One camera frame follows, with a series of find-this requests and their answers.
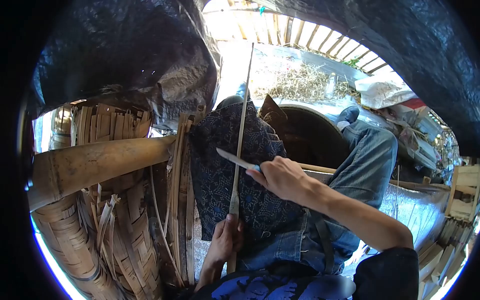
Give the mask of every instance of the plastic bag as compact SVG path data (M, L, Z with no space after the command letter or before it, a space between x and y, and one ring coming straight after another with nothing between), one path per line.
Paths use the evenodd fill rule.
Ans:
M373 109L385 108L418 98L396 72L356 80L355 88L361 94L362 105Z

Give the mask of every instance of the hand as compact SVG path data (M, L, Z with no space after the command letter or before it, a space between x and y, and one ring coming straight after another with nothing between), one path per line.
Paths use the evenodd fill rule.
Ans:
M231 214L217 223L204 264L223 266L233 252L240 251L243 246L243 221L239 220L238 225L235 223L235 218Z
M306 206L306 192L312 183L319 184L319 181L305 174L297 162L281 156L263 162L260 168L263 174L255 170L247 170L246 173L280 199L303 206Z

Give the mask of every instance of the knife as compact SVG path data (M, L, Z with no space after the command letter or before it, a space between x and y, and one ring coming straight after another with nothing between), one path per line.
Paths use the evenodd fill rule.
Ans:
M262 169L260 169L260 166L259 166L259 165L247 163L247 162L244 161L243 159L238 158L236 155L233 155L232 153L229 153L229 152L227 152L227 151L224 151L224 150L222 150L222 149L220 149L220 148L217 148L216 151L218 152L218 154L220 154L221 157L228 159L228 160L231 161L232 163L235 163L235 164L239 165L239 166L242 167L242 168L245 168L245 169L247 169L247 170L259 171L260 173L263 174Z

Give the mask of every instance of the blue patterned cloth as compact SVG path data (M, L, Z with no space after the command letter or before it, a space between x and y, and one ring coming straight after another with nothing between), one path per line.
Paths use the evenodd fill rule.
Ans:
M215 225L225 219L232 195L235 164L221 157L216 148L237 152L242 103L209 113L189 134L193 192L202 223L202 239L211 240ZM247 103L241 158L253 164L287 157L282 141ZM283 201L245 174L240 168L240 218L245 222L245 240L270 236L304 213L301 206Z

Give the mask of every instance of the denim leg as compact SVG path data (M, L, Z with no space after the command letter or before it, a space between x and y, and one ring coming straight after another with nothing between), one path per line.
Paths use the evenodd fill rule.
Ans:
M348 141L351 153L328 185L378 209L395 166L397 139L388 130L360 120L345 127L343 137ZM324 217L331 232L335 263L342 264L358 248L360 239L335 220Z
M396 160L397 140L389 131L356 121L343 129L351 153L337 169L329 186L370 206L379 208ZM287 230L249 245L239 253L238 270L259 270L277 260L307 264L322 273L325 255L315 219L305 209ZM346 227L324 216L334 248L333 274L343 271L343 262L358 248L360 239Z

